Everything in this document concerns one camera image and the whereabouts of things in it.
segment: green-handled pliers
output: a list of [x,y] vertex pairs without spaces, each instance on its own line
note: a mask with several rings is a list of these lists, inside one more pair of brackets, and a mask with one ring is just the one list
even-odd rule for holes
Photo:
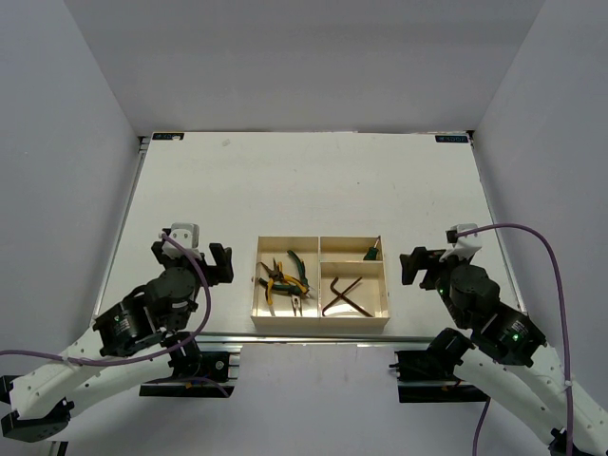
[[264,263],[260,263],[268,273],[268,280],[259,278],[257,281],[266,289],[266,302],[273,305],[272,291],[287,293],[291,296],[306,295],[310,290],[308,278],[306,278],[306,266],[293,250],[288,250],[287,255],[295,261],[299,280],[290,275],[283,274],[283,264],[274,261],[274,268],[270,269]]

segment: purple cable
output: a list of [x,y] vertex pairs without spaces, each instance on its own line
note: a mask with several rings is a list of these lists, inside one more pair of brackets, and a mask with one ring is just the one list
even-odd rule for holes
[[202,270],[200,269],[199,264],[197,263],[195,258],[186,249],[181,247],[175,240],[173,240],[171,237],[169,237],[165,233],[162,234],[162,239],[164,239],[166,242],[169,242],[171,245],[173,245],[188,259],[188,261],[190,261],[190,263],[194,267],[195,271],[197,272],[197,275],[199,276],[200,284],[202,285],[202,289],[205,291],[205,301],[206,301],[205,315],[202,318],[202,321],[200,322],[199,327],[196,328],[192,333],[190,333],[190,335],[188,337],[186,337],[185,339],[183,339],[180,343],[173,345],[173,346],[169,347],[168,349],[164,349],[164,350],[156,351],[151,354],[147,354],[146,356],[139,356],[137,358],[119,359],[117,361],[93,361],[93,360],[86,359],[86,358],[72,358],[72,357],[64,359],[62,356],[60,356],[58,354],[44,353],[42,351],[29,351],[29,350],[2,350],[2,351],[0,351],[0,356],[5,356],[8,354],[17,354],[17,355],[23,355],[23,356],[33,356],[35,358],[45,358],[45,359],[49,359],[51,361],[59,361],[59,362],[67,361],[71,364],[76,364],[79,366],[95,366],[95,367],[99,367],[99,368],[109,368],[112,366],[125,366],[127,364],[135,364],[135,363],[139,363],[141,361],[148,361],[148,360],[151,360],[154,358],[158,358],[159,356],[163,356],[164,354],[168,354],[168,353],[174,352],[175,350],[179,350],[181,347],[192,342],[195,339],[195,337],[202,332],[202,329],[205,327],[205,325],[207,324],[207,321],[209,321],[209,317],[211,316],[211,293],[209,292],[209,284],[207,283],[207,279],[205,278],[205,275],[202,273]]
[[558,259],[555,257],[555,253],[551,248],[549,241],[538,231],[530,228],[529,226],[520,225],[519,223],[496,223],[493,225],[482,226],[473,230],[463,231],[458,233],[456,238],[461,238],[468,235],[474,235],[475,233],[481,233],[488,230],[497,230],[499,228],[515,228],[518,230],[527,231],[531,235],[536,236],[544,245],[547,250],[549,257],[551,258],[551,264],[553,265],[553,272],[555,273],[555,281],[558,285],[558,301],[560,304],[560,319],[561,319],[561,337],[563,340],[563,377],[566,386],[566,456],[572,456],[573,442],[574,442],[574,397],[572,395],[572,372],[570,369],[570,337],[568,336],[568,324],[566,321],[566,304],[563,297],[563,284],[561,282],[560,266],[558,266]]
[[477,444],[479,443],[479,436],[482,433],[482,426],[484,425],[487,410],[490,408],[490,402],[492,402],[492,398],[488,397],[485,401],[484,409],[482,410],[482,416],[479,417],[479,422],[475,429],[475,435],[473,436],[473,456],[477,456]]

